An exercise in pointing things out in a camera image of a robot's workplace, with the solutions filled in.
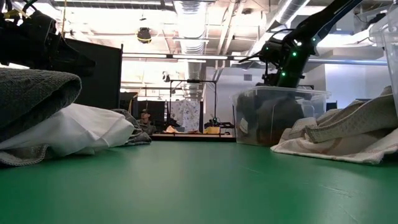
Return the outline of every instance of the ventilation duct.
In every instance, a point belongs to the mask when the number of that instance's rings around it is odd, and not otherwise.
[[[201,55],[205,53],[205,43],[198,40],[203,39],[206,31],[206,10],[207,3],[200,1],[174,1],[174,8],[178,17],[178,33],[181,52],[188,55]],[[205,74],[201,73],[202,63],[187,62],[185,79],[204,80]],[[203,85],[185,85],[186,97],[200,99]]]
[[[306,6],[310,0],[280,0],[274,17],[268,23],[267,30],[275,29],[285,25],[294,19],[295,15],[302,7]]]

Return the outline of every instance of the folded gray towel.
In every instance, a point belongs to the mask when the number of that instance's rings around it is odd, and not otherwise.
[[[80,78],[65,72],[0,68],[0,142],[28,130],[75,101]],[[0,164],[43,160],[47,146],[0,151]]]
[[[117,113],[123,114],[127,121],[134,125],[134,131],[131,133],[129,140],[124,144],[124,146],[137,146],[141,144],[150,144],[152,139],[149,137],[147,133],[145,133],[140,125],[138,124],[137,120],[131,116],[131,114],[124,110],[124,109],[113,109]]]

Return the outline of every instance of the green table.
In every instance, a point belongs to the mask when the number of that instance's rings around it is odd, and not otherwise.
[[[396,223],[398,166],[153,142],[0,170],[0,223]]]

